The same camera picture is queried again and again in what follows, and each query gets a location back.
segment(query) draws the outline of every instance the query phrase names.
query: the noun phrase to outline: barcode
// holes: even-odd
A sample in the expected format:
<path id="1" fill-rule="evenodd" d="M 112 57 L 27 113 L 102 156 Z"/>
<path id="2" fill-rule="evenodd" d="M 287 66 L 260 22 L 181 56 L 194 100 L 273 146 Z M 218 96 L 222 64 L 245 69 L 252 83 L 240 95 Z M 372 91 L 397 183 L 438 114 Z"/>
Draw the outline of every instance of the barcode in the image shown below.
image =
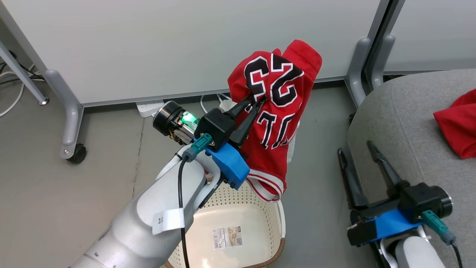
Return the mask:
<path id="1" fill-rule="evenodd" d="M 218 248 L 218 235 L 213 235 L 213 249 Z"/>

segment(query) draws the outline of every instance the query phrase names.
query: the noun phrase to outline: red garment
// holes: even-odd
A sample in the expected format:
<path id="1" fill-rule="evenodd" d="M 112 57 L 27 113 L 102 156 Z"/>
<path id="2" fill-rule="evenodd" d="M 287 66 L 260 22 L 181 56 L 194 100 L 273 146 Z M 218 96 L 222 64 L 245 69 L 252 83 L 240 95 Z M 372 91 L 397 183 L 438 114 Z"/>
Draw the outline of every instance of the red garment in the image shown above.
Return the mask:
<path id="1" fill-rule="evenodd" d="M 253 53 L 228 78 L 233 101 L 239 102 L 250 93 L 255 100 L 267 99 L 241 147 L 249 155 L 247 181 L 264 201 L 278 201 L 286 190 L 288 143 L 321 65 L 322 58 L 314 49 L 294 40 L 282 56 L 279 49 Z"/>
<path id="2" fill-rule="evenodd" d="M 453 151 L 476 157 L 476 89 L 459 97 L 448 109 L 433 113 Z"/>

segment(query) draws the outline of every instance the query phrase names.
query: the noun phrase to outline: power strip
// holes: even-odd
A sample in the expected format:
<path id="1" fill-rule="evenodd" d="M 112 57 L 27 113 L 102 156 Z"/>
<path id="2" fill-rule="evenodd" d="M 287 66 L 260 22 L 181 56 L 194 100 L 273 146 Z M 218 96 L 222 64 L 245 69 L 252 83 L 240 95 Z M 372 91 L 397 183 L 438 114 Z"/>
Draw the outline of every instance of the power strip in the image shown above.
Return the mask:
<path id="1" fill-rule="evenodd" d="M 163 100 L 158 101 L 149 101 L 149 102 L 139 102 L 136 103 L 139 114 L 142 117 L 154 116 L 157 111 L 164 106 Z"/>

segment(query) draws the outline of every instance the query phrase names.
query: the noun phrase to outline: gray floor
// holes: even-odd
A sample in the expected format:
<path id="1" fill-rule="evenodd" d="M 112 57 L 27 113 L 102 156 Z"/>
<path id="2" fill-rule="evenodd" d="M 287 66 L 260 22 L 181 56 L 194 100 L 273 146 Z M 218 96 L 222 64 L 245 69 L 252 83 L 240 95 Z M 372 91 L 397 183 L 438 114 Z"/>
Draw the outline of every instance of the gray floor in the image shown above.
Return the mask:
<path id="1" fill-rule="evenodd" d="M 0 111 L 19 86 L 0 88 Z M 0 118 L 0 268 L 68 267 L 179 149 L 134 105 L 93 108 L 84 115 L 79 139 L 88 156 L 71 165 L 59 157 L 63 106 L 46 86 L 40 88 L 51 99 L 48 105 L 38 106 L 25 91 Z M 199 103 L 181 103 L 203 114 Z M 218 102 L 211 98 L 205 105 Z M 348 210 L 336 151 L 345 145 L 353 109 L 341 84 L 313 90 L 282 198 L 286 246 L 270 267 L 374 266 L 368 248 L 351 247 L 346 237 Z"/>

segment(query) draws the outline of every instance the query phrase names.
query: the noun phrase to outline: white partition panel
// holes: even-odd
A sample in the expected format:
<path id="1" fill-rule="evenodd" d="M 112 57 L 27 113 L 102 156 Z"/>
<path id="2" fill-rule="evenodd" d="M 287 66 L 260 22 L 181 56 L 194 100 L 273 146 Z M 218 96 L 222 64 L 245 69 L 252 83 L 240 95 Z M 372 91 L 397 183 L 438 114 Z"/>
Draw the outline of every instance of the white partition panel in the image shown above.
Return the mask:
<path id="1" fill-rule="evenodd" d="M 318 78 L 342 78 L 379 0 L 2 2 L 46 67 L 91 105 L 226 89 L 252 52 L 294 39 L 322 55 Z"/>
<path id="2" fill-rule="evenodd" d="M 476 1 L 406 0 L 386 72 L 476 68 Z"/>

